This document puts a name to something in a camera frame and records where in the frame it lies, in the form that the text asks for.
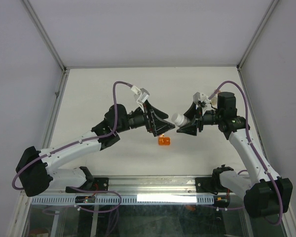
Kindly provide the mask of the orange pill organizer box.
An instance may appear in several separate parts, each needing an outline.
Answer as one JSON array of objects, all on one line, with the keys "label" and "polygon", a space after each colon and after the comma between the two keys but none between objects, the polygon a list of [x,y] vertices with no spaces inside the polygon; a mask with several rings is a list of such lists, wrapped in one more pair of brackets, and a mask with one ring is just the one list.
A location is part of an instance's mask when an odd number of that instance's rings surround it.
[{"label": "orange pill organizer box", "polygon": [[165,134],[160,134],[158,136],[158,145],[160,145],[160,146],[170,146],[171,145],[171,138],[166,136]]}]

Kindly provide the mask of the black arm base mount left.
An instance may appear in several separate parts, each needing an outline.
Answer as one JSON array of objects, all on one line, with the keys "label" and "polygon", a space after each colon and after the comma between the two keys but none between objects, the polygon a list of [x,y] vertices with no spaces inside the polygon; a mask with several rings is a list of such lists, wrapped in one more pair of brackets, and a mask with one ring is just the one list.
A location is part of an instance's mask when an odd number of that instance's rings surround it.
[{"label": "black arm base mount left", "polygon": [[78,189],[94,193],[95,191],[107,191],[108,187],[109,187],[108,177],[94,176],[93,181],[86,181],[86,183],[78,187]]}]

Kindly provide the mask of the clear bottle orange pills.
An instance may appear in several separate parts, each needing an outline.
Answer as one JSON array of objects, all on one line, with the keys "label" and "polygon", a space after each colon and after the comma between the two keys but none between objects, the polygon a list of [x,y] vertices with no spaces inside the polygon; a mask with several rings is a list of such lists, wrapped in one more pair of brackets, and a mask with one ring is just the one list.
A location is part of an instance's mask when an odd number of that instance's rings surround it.
[{"label": "clear bottle orange pills", "polygon": [[220,90],[218,90],[218,91],[214,91],[213,92],[213,94],[211,95],[211,99],[210,99],[210,101],[211,101],[211,104],[212,105],[216,105],[217,104],[217,101],[218,101],[218,94],[220,93],[221,91]]}]

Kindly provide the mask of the white cap pill bottle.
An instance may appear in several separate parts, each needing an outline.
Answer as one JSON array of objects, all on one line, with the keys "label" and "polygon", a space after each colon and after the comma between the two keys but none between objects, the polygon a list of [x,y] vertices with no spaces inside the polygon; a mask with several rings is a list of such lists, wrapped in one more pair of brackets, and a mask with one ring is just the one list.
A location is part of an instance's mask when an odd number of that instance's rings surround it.
[{"label": "white cap pill bottle", "polygon": [[177,126],[182,127],[185,126],[190,122],[190,119],[188,119],[186,116],[182,114],[175,113],[171,117],[171,121]]}]

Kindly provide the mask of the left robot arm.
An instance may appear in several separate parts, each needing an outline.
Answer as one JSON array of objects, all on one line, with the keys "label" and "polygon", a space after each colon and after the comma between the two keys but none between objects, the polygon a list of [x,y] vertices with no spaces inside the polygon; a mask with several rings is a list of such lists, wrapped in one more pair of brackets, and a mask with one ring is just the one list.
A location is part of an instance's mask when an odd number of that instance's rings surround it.
[{"label": "left robot arm", "polygon": [[34,146],[26,148],[16,166],[16,178],[22,184],[20,190],[28,197],[40,195],[49,188],[90,191],[94,176],[87,167],[63,169],[62,166],[111,147],[120,140],[120,133],[131,129],[145,127],[148,133],[157,137],[175,128],[167,121],[168,117],[148,101],[130,113],[122,104],[115,104],[99,124],[67,144],[41,150]]}]

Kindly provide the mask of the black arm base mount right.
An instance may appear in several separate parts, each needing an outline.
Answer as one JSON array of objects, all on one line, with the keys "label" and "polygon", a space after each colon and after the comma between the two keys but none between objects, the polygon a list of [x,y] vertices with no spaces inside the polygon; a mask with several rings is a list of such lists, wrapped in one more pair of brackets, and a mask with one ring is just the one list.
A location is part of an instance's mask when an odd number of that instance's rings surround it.
[{"label": "black arm base mount right", "polygon": [[218,193],[233,193],[232,190],[222,186],[220,176],[211,177],[196,177],[195,188],[197,193],[211,193],[218,195]]}]

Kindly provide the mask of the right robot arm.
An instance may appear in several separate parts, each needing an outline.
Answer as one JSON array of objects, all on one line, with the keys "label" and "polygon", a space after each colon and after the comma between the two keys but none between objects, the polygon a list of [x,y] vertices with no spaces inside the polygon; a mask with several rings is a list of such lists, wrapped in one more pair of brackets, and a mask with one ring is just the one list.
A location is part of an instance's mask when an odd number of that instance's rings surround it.
[{"label": "right robot arm", "polygon": [[214,169],[211,178],[201,182],[200,187],[215,195],[224,189],[234,192],[243,200],[252,218],[286,213],[293,191],[291,181],[282,178],[255,147],[247,120],[237,114],[234,93],[220,92],[216,98],[217,107],[213,108],[211,98],[197,92],[190,108],[184,114],[175,113],[171,120],[178,127],[178,133],[192,136],[206,125],[217,125],[237,151],[249,177],[244,178],[233,168],[222,165]]}]

